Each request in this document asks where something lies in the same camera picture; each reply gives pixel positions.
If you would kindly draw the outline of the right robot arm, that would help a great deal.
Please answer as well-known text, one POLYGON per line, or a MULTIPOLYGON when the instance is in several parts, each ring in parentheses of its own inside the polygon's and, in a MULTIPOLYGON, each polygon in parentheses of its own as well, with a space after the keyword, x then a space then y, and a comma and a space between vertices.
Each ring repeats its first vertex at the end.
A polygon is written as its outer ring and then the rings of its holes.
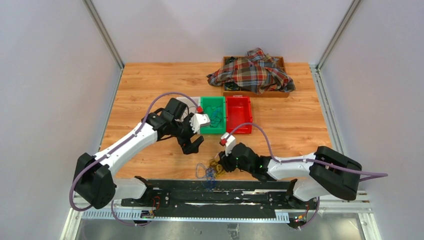
POLYGON ((362 170, 360 163, 327 146, 319 146, 315 152, 303 156, 272 158, 258 155, 238 143, 230 153, 221 151, 218 157, 225 172, 239 169, 261 182, 291 178, 285 200, 294 209, 325 195, 355 200, 362 170))

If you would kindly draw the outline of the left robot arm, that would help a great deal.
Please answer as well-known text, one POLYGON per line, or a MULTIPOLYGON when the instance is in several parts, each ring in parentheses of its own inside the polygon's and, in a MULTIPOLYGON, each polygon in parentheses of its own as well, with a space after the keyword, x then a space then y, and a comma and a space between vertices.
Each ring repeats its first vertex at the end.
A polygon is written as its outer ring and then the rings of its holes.
POLYGON ((183 154, 196 154, 204 137, 192 141, 211 120, 200 106, 190 112, 184 102, 171 98, 164 108, 147 114, 120 140, 94 155, 83 153, 77 160, 69 201, 77 211, 102 209, 114 200, 134 199, 149 206, 153 193, 144 180, 119 178, 117 172, 135 155, 162 139, 176 138, 183 154))

